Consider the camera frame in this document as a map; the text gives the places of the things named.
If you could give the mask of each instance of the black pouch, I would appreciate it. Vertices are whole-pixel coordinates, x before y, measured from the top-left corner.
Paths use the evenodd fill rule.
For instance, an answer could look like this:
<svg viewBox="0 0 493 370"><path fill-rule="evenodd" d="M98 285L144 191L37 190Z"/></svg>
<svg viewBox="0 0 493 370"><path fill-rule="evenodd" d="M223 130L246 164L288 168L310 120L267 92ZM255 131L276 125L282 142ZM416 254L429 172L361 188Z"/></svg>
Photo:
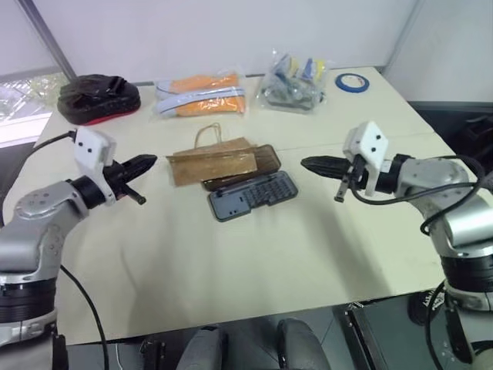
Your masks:
<svg viewBox="0 0 493 370"><path fill-rule="evenodd" d="M92 125L140 107L136 86L119 76L79 76L60 89L59 112L75 125Z"/></svg>

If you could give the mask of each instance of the painter's tape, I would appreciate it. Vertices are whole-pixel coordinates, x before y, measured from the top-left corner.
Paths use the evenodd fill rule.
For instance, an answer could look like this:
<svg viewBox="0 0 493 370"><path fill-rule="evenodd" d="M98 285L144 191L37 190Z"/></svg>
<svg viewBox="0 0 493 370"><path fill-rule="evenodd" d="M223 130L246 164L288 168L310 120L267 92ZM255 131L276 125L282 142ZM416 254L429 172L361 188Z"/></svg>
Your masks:
<svg viewBox="0 0 493 370"><path fill-rule="evenodd" d="M349 93L362 93L368 90L370 81L356 73L343 73L336 78L336 86Z"/></svg>

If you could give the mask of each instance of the clear plastic bag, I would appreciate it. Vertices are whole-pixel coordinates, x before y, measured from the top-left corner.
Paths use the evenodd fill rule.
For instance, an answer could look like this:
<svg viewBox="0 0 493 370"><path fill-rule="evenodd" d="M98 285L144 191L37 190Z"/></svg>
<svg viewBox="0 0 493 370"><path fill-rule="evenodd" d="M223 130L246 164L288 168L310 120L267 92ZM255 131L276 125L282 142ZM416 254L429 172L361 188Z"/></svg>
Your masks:
<svg viewBox="0 0 493 370"><path fill-rule="evenodd" d="M328 62L314 58L297 59L276 51L273 55L273 65L263 77L257 93L260 105L287 112L312 113L325 101Z"/></svg>
<svg viewBox="0 0 493 370"><path fill-rule="evenodd" d="M236 72L158 81L155 85L158 102L154 110L165 118L245 113L245 91Z"/></svg>

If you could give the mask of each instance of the white wall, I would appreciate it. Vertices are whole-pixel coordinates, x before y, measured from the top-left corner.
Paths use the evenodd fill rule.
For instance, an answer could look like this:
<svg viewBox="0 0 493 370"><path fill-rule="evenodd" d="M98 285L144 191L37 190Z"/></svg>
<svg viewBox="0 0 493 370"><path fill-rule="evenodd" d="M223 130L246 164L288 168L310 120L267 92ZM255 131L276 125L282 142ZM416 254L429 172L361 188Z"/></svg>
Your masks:
<svg viewBox="0 0 493 370"><path fill-rule="evenodd" d="M265 72L272 48L383 66L415 0L35 0L77 74L129 81L242 66Z"/></svg>
<svg viewBox="0 0 493 370"><path fill-rule="evenodd" d="M15 0L0 1L0 80L3 76L56 66Z"/></svg>
<svg viewBox="0 0 493 370"><path fill-rule="evenodd" d="M425 0L384 75L410 101L493 102L493 0Z"/></svg>

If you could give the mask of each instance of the white table surface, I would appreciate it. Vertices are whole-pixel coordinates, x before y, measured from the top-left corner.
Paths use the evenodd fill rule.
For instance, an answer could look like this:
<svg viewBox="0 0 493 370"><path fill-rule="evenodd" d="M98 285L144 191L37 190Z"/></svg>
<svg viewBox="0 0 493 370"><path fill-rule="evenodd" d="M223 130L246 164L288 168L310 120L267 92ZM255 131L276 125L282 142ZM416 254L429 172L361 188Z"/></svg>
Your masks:
<svg viewBox="0 0 493 370"><path fill-rule="evenodd" d="M334 87L334 77L348 71L366 76L370 89L350 94ZM250 98L257 83L246 81ZM141 88L140 111L94 127L117 140L117 160L159 156L131 183L147 203L124 199L94 209L63 252L64 265L95 302L108 339L404 294L443 278L433 245L419 232L421 216L410 205L370 207L351 196L335 203L339 183L300 165L306 156L340 156L347 131L369 119L390 139L389 157L451 153L374 69L332 71L328 103L313 116L252 107L244 118L164 121L150 112L152 94ZM222 224L200 185L175 188L164 156L189 149L195 132L211 122L221 122L225 140L243 135L272 144L298 197ZM70 128L54 113L40 140ZM67 140L27 162L5 202L6 220L25 193L78 176L71 152ZM99 340L90 310L63 274L58 289L59 329L67 342Z"/></svg>

